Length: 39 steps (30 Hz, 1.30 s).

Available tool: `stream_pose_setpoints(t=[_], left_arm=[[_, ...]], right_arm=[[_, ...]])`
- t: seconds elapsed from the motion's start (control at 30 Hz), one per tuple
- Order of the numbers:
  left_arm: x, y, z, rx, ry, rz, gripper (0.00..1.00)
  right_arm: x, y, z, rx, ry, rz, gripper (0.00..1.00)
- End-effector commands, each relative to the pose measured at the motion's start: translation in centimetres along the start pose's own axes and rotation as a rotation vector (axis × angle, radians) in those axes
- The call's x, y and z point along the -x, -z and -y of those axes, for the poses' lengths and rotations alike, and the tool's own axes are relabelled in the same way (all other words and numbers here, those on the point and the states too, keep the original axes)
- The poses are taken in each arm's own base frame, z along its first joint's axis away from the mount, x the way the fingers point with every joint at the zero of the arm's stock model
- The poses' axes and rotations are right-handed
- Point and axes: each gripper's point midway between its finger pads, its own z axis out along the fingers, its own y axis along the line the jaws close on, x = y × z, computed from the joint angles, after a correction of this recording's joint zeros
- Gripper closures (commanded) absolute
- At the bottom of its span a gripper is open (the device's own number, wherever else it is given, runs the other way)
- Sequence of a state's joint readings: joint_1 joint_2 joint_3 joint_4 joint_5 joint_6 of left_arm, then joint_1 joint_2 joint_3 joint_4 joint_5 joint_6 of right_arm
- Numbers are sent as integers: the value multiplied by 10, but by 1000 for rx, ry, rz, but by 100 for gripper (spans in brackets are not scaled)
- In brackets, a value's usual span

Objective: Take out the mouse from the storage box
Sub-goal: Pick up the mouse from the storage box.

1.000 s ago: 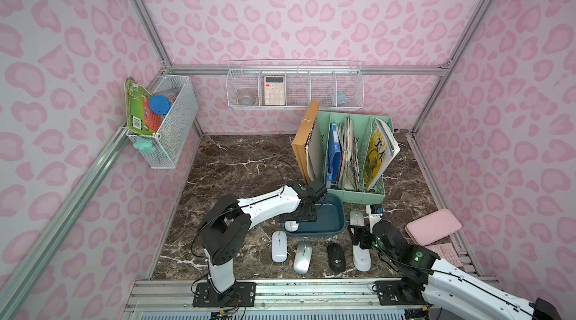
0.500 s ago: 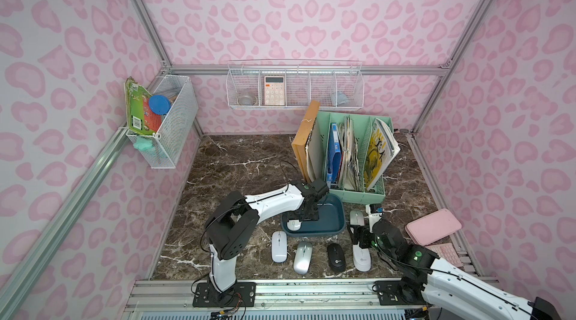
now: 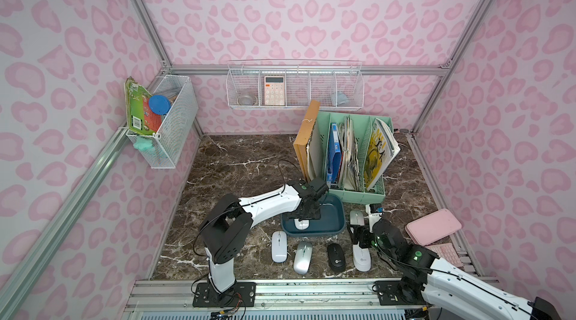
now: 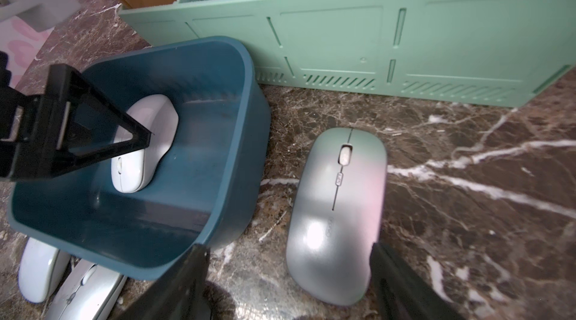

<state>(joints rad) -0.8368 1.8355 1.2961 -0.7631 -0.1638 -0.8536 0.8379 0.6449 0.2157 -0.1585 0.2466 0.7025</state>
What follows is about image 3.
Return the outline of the white logo computer mouse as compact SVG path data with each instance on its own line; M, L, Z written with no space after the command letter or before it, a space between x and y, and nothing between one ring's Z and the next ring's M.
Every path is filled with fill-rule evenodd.
M371 254L368 248L361 248L358 244L352 246L352 259L356 270L368 272L371 269Z

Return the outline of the small white computer mouse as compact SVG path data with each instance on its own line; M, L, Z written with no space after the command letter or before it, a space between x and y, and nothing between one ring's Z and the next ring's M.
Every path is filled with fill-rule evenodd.
M305 220L305 219L295 219L294 225L295 225L297 230L304 231L304 230L308 229L308 227L310 225L310 221Z

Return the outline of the teal storage box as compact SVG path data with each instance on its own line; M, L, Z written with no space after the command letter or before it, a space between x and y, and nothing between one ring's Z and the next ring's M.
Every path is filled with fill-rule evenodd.
M322 199L319 219L309 221L306 229L298 229L294 219L286 213L281 215L281 226L289 237L331 237L342 233L346 227L344 206L336 195L325 195Z

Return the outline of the black computer mouse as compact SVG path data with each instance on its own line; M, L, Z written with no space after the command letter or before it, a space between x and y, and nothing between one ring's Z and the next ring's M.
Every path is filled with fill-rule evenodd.
M329 268L335 274L343 273L346 270L346 259L343 248L338 243L330 243L326 247Z

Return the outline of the silver computer mouse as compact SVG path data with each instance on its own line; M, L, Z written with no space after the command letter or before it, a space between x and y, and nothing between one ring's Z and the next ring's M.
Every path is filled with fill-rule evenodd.
M361 210L351 210L349 214L349 223L351 226L363 226L365 224L365 217Z
M296 250L293 269L299 275L306 275L309 271L313 255L313 245L308 241L301 241Z

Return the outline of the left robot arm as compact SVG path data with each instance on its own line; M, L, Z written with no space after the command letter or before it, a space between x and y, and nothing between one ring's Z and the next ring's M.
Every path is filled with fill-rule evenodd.
M328 190L325 180L316 178L310 182L291 180L278 189L249 198L232 193L222 197L199 226L211 289L226 294L234 287L234 258L253 227L283 213L290 219L319 219L321 199Z

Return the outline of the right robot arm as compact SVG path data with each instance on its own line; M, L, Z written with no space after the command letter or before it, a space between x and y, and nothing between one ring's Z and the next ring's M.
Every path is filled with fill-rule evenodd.
M436 252L408 243L387 219L373 226L348 225L354 245L373 249L402 273L400 298L422 299L462 319L559 319L555 306L541 297L528 300L500 290L448 262Z

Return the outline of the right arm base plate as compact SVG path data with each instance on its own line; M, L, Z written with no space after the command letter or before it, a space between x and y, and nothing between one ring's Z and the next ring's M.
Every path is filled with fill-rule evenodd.
M381 306L425 305L421 292L409 280L381 280L372 285Z

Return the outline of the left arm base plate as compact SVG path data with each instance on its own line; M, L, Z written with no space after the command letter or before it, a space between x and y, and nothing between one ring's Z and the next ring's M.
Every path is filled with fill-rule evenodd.
M193 306L209 307L253 307L255 303L255 282L236 282L231 288L219 293L209 282L199 282L193 291Z

